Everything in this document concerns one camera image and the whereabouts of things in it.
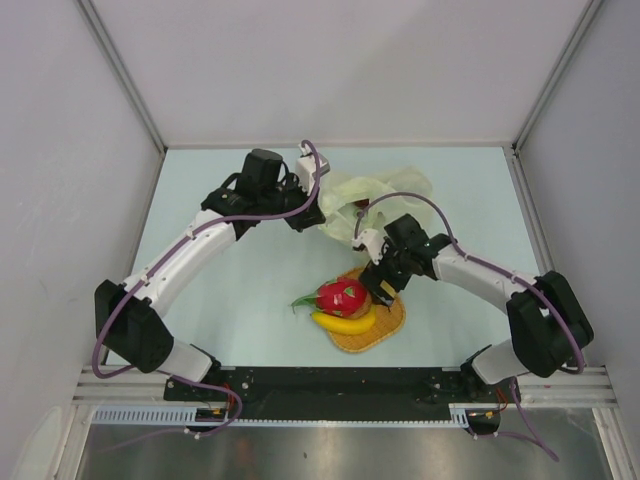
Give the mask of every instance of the green leaf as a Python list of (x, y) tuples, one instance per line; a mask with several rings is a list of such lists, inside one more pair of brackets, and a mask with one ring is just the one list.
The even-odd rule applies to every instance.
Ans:
[(295, 312), (296, 307), (300, 307), (300, 306), (309, 306), (309, 307), (315, 307), (316, 306), (316, 293), (313, 292), (309, 295), (305, 295), (303, 297), (297, 298), (295, 299), (293, 302), (291, 302), (291, 307), (293, 308), (293, 311)]

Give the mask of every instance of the white wall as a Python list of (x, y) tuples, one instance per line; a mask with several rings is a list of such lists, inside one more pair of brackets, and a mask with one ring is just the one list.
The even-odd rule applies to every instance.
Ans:
[(606, 2), (523, 151), (554, 261), (570, 278), (640, 446), (640, 2)]
[(95, 0), (169, 146), (512, 141), (587, 0)]
[(160, 157), (69, 0), (0, 15), (0, 478), (70, 400), (93, 290), (122, 278)]

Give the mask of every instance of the yellow banana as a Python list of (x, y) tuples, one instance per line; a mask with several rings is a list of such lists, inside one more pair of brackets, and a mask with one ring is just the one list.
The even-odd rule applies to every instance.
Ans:
[(360, 335), (373, 327), (376, 323), (376, 307), (371, 306), (369, 312), (360, 318), (334, 317), (324, 312), (313, 312), (311, 318), (330, 332), (341, 333), (343, 335)]

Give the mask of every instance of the plastic bag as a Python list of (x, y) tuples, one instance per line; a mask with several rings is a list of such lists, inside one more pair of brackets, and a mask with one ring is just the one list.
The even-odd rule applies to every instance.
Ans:
[[(341, 172), (330, 172), (322, 181), (318, 199), (320, 210), (327, 218), (320, 230), (331, 238), (351, 245), (357, 215), (361, 210), (355, 202), (373, 201), (382, 195), (400, 191), (429, 197), (432, 190), (431, 182), (415, 167), (370, 177), (351, 177)], [(360, 223), (360, 231), (365, 228), (382, 230), (405, 213), (413, 215), (422, 228), (427, 228), (432, 215), (431, 208), (416, 198), (393, 197), (369, 209)]]

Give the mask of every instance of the black mounting plate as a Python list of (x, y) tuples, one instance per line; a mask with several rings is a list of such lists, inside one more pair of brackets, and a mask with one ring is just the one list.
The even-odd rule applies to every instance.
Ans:
[[(222, 367), (215, 381), (243, 400), (243, 419), (298, 421), (449, 420), (450, 403), (496, 404), (495, 389), (465, 388), (460, 371), (442, 368)], [(509, 381), (495, 387), (509, 391)], [(168, 380), (164, 399), (225, 402), (226, 395)]]

